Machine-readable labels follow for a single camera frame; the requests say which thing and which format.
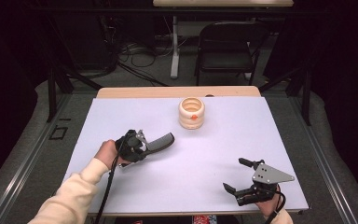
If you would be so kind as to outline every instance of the table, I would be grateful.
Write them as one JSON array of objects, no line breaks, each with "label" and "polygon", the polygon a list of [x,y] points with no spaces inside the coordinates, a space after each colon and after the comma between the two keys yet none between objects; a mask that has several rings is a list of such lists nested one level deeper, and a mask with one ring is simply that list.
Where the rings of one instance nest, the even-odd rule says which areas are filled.
[{"label": "table", "polygon": [[[155,7],[291,7],[292,0],[154,0]],[[171,78],[178,78],[179,48],[178,20],[173,16],[172,22],[173,54]]]},{"label": "table", "polygon": [[[206,106],[205,122],[197,130],[186,130],[178,122],[177,106],[187,96],[200,97]],[[128,129],[143,129],[149,141],[171,132],[175,142],[144,161],[117,168],[104,216],[258,212],[254,204],[239,207],[223,188],[223,182],[238,189],[252,185],[255,171],[238,164],[240,157],[264,159],[296,179],[265,99],[256,87],[247,86],[101,89],[89,110],[65,179],[89,162],[103,140],[118,138]],[[232,133],[236,134],[231,141],[226,135]],[[98,212],[106,182],[107,175],[98,185],[100,192],[91,204],[90,215]],[[288,211],[308,209],[297,180],[282,183],[281,188]]]}]

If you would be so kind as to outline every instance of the chair seat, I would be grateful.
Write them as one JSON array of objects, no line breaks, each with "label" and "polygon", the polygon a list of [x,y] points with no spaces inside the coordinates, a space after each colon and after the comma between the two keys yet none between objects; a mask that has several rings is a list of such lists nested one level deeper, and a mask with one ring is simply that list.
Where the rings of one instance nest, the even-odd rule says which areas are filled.
[{"label": "chair seat", "polygon": [[200,56],[200,70],[203,72],[251,72],[252,57],[245,52],[204,52]]}]

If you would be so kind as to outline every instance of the sweater cuff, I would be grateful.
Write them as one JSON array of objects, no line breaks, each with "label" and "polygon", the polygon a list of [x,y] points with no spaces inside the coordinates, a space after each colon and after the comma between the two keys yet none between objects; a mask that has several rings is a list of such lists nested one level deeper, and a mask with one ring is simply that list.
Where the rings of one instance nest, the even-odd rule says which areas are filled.
[{"label": "sweater cuff", "polygon": [[100,182],[104,173],[108,172],[107,166],[98,159],[92,158],[89,164],[80,172],[82,179],[91,184]]}]

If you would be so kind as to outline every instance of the person's left hand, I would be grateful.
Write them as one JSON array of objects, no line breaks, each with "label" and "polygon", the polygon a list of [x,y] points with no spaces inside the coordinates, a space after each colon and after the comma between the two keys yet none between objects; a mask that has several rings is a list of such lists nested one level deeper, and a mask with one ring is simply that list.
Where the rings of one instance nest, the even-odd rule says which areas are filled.
[{"label": "person's left hand", "polygon": [[[116,155],[117,155],[117,149],[116,149],[115,141],[110,139],[103,142],[97,154],[95,154],[94,158],[103,162],[110,170],[112,169],[112,163]],[[130,164],[131,162],[125,161],[121,159],[121,157],[118,157],[117,164],[121,164],[121,163]]]}]

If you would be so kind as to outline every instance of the chair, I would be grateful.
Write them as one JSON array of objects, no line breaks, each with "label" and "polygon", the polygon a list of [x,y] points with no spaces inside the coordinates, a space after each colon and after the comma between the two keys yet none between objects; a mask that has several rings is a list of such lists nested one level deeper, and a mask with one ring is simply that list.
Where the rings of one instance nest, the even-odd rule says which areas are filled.
[{"label": "chair", "polygon": [[267,25],[259,21],[220,21],[205,26],[200,32],[194,74],[197,86],[200,72],[251,73],[252,85],[259,49],[268,37]]}]

